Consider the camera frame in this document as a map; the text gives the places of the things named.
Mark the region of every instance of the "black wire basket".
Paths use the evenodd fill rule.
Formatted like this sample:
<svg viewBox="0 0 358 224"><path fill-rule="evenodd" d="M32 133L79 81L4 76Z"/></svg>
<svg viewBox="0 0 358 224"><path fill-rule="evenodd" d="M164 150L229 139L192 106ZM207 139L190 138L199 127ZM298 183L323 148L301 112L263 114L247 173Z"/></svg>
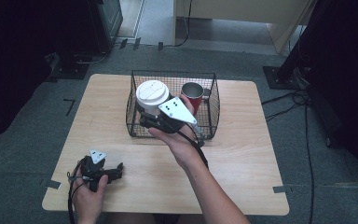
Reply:
<svg viewBox="0 0 358 224"><path fill-rule="evenodd" d="M173 71L133 70L131 91L127 102L126 124L132 137L153 137L139 123L141 114L136 109L136 89L145 81L159 80L167 85L172 96L179 96L182 86L187 82L199 83L204 94L195 118L205 139L212 139L216 133L220 114L219 90L215 73L191 73Z"/></svg>

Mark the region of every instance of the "human arm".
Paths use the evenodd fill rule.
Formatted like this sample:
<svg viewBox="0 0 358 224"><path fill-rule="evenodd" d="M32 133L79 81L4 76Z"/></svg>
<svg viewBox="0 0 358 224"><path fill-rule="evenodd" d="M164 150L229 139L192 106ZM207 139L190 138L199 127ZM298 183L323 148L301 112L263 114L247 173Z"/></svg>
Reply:
<svg viewBox="0 0 358 224"><path fill-rule="evenodd" d="M185 97L182 98L192 112L191 103ZM167 134L154 128L149 129L149 132L168 145L176 161L184 169L207 223L249 223L214 179L197 150L184 137L178 133ZM184 126L180 132L191 139L194 138L188 126Z"/></svg>
<svg viewBox="0 0 358 224"><path fill-rule="evenodd" d="M76 176L82 176L80 170ZM94 224L103 211L103 196L107 185L108 176L103 175L98 183L97 192L91 191L83 179L78 178L74 182L72 193L73 204L78 215L78 224Z"/></svg>

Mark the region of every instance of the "right hand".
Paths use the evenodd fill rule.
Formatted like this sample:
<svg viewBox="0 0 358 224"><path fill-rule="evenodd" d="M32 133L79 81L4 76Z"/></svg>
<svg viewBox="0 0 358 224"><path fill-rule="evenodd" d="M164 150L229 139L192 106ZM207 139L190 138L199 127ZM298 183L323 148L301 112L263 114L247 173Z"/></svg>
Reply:
<svg viewBox="0 0 358 224"><path fill-rule="evenodd" d="M184 95L181 95L181 98L185 101L185 106L187 109L191 114L193 114L193 105ZM157 139L168 145L176 161L182 168L187 167L189 163L193 162L194 160L200 160L200 155L197 150L193 148L193 146L191 146L191 144L178 133L165 133L156 128L150 128L148 131ZM194 139L193 131L187 125L183 126L180 129L180 132L185 134L190 139Z"/></svg>

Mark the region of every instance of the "hand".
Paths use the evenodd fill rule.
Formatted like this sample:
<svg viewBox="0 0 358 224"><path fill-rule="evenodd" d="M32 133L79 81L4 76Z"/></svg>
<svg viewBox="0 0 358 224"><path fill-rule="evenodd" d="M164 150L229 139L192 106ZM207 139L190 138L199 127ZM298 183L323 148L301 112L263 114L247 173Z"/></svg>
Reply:
<svg viewBox="0 0 358 224"><path fill-rule="evenodd" d="M80 169L76 176L82 176ZM74 182L72 193L77 189L73 197L73 204L78 215L79 224L96 223L98 216L103 211L103 196L107 185L108 176L103 175L98 183L97 192L91 191L83 179L78 178Z"/></svg>
<svg viewBox="0 0 358 224"><path fill-rule="evenodd" d="M193 114L193 105L184 95L181 95L181 98L184 100L187 109L191 114ZM157 139L168 145L173 156L176 158L176 161L182 168L188 166L188 164L194 159L200 159L200 155L198 154L197 150L193 148L193 146L191 146L191 144L178 133L165 133L156 128L150 128L148 131ZM180 132L185 134L190 139L194 139L193 131L187 125L183 126L180 129Z"/></svg>

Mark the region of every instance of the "black tape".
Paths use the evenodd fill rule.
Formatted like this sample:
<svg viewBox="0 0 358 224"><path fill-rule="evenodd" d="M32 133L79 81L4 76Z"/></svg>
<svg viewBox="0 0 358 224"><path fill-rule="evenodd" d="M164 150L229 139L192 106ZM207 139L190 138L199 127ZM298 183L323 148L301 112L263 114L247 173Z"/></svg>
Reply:
<svg viewBox="0 0 358 224"><path fill-rule="evenodd" d="M123 41L121 41L121 45L120 45L120 49L124 49L127 45L127 41L129 41L129 39L124 39Z"/></svg>
<svg viewBox="0 0 358 224"><path fill-rule="evenodd" d="M141 37L136 38L135 39L135 44L133 45L133 50L138 49L140 43L141 43Z"/></svg>
<svg viewBox="0 0 358 224"><path fill-rule="evenodd" d="M66 117L68 117L69 113L71 113L72 107L74 107L74 104L75 104L75 101L76 101L76 100L68 100L68 99L63 99L63 100L64 100L64 101L70 101L70 102L72 102L72 103L71 103L71 106L69 106L69 109L68 109L68 111L66 112Z"/></svg>
<svg viewBox="0 0 358 224"><path fill-rule="evenodd" d="M42 182L40 182L40 185L46 188L59 189L61 183L54 180L42 180Z"/></svg>
<svg viewBox="0 0 358 224"><path fill-rule="evenodd" d="M158 51L162 51L164 48L164 44L162 42L158 42Z"/></svg>
<svg viewBox="0 0 358 224"><path fill-rule="evenodd" d="M285 193L286 192L286 188L284 186L272 187L272 189L274 190L274 193Z"/></svg>

